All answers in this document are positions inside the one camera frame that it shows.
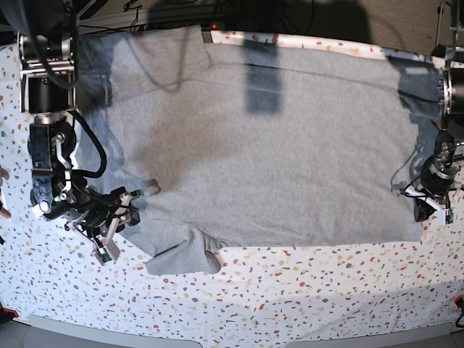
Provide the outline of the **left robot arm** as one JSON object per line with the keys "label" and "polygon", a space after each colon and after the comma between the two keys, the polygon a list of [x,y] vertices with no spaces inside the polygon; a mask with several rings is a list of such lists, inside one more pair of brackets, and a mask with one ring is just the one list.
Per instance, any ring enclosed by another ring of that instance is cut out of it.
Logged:
{"label": "left robot arm", "polygon": [[434,153],[420,172],[419,195],[414,198],[414,217],[427,220],[435,212],[444,217],[444,224],[453,223],[449,193],[457,191],[455,178],[463,168],[463,2],[451,2],[450,30],[452,44],[446,48],[444,68],[438,83],[441,108]]}

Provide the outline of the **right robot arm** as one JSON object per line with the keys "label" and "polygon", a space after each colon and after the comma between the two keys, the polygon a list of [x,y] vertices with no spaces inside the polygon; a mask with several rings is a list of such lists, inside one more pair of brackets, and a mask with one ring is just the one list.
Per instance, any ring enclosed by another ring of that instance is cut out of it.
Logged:
{"label": "right robot arm", "polygon": [[[78,19],[73,2],[3,1],[1,10],[18,33],[20,110],[35,118],[28,139],[33,208],[48,220],[67,219],[90,239],[139,224],[131,203],[138,191],[120,187],[101,194],[87,185],[89,178],[104,174],[107,154],[76,109]],[[71,155],[78,145],[74,122],[99,154],[95,171],[73,167]]]}

